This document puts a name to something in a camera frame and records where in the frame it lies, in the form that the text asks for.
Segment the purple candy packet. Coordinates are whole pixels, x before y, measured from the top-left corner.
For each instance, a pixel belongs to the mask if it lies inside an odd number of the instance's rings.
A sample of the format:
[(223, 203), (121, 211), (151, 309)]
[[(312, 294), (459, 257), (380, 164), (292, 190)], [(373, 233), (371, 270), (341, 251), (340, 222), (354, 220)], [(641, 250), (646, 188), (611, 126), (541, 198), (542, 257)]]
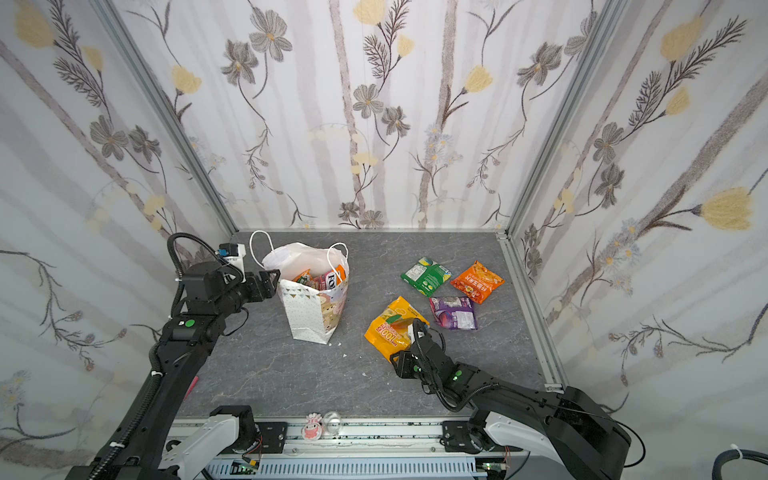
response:
[(467, 297), (432, 297), (429, 304), (437, 323), (448, 330), (474, 331), (478, 329), (473, 302)]

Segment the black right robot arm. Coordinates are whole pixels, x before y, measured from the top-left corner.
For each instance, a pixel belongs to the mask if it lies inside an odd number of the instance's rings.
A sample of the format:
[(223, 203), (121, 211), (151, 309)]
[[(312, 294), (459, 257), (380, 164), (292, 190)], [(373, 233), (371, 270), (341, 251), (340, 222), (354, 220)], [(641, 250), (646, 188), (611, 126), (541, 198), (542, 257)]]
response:
[(448, 411), (471, 408), (464, 421), (445, 421), (440, 442), (452, 453), (527, 451), (562, 465), (575, 479), (618, 479), (630, 464), (631, 429), (585, 392), (536, 390), (452, 360), (425, 322), (408, 330), (406, 348), (389, 354), (396, 374), (417, 379)]

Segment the pink toy figure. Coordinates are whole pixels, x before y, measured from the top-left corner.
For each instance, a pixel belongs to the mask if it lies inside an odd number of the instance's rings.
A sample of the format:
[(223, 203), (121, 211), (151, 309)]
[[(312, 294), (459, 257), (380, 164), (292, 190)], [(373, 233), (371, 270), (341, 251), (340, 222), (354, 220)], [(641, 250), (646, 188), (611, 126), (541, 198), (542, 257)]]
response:
[(323, 417), (320, 413), (313, 412), (305, 417), (305, 424), (301, 430), (304, 440), (317, 441), (322, 438), (323, 432)]

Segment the orange red snack packet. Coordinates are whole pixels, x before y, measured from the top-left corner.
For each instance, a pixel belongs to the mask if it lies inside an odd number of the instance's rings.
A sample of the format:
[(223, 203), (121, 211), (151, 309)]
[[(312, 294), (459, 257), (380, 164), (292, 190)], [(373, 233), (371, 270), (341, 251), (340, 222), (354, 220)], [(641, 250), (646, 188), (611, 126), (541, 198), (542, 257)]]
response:
[(476, 304), (484, 303), (505, 280), (475, 261), (467, 270), (450, 281), (450, 284)]

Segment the cartoon animal paper bag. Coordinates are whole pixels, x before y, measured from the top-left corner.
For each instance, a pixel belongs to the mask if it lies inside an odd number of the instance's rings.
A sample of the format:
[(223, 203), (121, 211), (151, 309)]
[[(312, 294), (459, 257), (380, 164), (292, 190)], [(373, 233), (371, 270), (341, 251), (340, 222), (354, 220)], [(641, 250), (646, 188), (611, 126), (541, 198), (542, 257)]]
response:
[[(349, 249), (343, 242), (326, 248), (310, 247), (300, 242), (280, 247), (269, 233), (252, 232), (246, 243), (251, 259), (264, 270), (281, 273), (277, 294), (284, 307), (292, 337), (295, 340), (326, 344), (336, 331), (347, 300), (350, 283)], [(342, 265), (346, 280), (332, 290), (318, 291), (293, 282), (306, 269), (313, 277)]]

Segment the yellow snack packet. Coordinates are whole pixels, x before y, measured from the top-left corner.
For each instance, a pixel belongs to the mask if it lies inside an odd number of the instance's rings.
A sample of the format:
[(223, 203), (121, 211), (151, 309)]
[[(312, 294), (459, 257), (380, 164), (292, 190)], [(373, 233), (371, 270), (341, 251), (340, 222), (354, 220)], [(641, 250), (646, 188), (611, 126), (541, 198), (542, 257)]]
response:
[(409, 332), (416, 320), (430, 325), (423, 315), (400, 296), (370, 323), (364, 338), (389, 361), (392, 355), (410, 347), (412, 339)]

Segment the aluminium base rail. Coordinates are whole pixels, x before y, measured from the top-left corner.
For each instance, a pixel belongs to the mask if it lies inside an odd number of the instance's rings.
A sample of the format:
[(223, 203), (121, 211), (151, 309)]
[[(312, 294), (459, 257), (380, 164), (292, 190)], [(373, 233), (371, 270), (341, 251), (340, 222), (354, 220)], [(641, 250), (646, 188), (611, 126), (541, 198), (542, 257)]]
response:
[[(509, 478), (518, 471), (513, 460), (540, 457), (527, 451), (446, 451), (440, 442), (443, 422), (466, 419), (342, 418), (338, 436), (323, 432), (317, 441), (302, 438), (301, 418), (258, 419), (258, 443), (224, 450), (194, 479)], [(206, 421), (175, 421), (166, 447), (172, 449)]]

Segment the small green snack packet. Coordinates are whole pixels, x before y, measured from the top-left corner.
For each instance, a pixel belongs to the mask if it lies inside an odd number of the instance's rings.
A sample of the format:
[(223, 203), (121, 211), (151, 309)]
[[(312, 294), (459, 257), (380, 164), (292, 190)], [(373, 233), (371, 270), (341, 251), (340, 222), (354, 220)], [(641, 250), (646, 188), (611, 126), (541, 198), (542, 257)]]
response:
[(420, 258), (401, 275), (401, 279), (427, 298), (448, 282), (452, 273), (445, 266), (428, 257)]

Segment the green Fox's spring tea packet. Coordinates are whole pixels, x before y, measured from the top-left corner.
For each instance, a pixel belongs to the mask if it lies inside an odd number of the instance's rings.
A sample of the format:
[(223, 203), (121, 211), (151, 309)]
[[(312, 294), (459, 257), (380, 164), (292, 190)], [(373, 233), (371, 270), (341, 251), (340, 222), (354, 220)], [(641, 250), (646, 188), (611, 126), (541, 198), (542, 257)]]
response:
[(312, 287), (314, 285), (314, 278), (311, 274), (311, 270), (304, 270), (293, 279), (293, 282)]

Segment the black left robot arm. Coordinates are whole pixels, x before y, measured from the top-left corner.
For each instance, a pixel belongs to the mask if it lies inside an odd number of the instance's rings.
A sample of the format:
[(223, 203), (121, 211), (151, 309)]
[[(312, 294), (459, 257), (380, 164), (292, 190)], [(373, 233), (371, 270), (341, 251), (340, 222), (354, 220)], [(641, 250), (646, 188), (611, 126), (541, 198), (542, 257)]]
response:
[(224, 450), (259, 441), (247, 406), (224, 407), (192, 435), (166, 447), (174, 419), (199, 370), (226, 329), (249, 303), (271, 299), (278, 270), (246, 270), (234, 263), (240, 248), (213, 249), (185, 232), (167, 239), (177, 290), (167, 323), (148, 358), (150, 371), (128, 412), (94, 460), (71, 468), (70, 479), (194, 479)]

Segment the clear round ornament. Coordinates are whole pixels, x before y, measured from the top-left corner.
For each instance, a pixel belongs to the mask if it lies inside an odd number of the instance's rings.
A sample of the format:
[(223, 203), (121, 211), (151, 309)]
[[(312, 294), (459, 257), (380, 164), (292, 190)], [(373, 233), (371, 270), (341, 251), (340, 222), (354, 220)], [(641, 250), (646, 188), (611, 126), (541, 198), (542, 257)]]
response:
[(327, 412), (323, 416), (322, 425), (327, 436), (338, 436), (342, 426), (341, 415), (336, 411)]

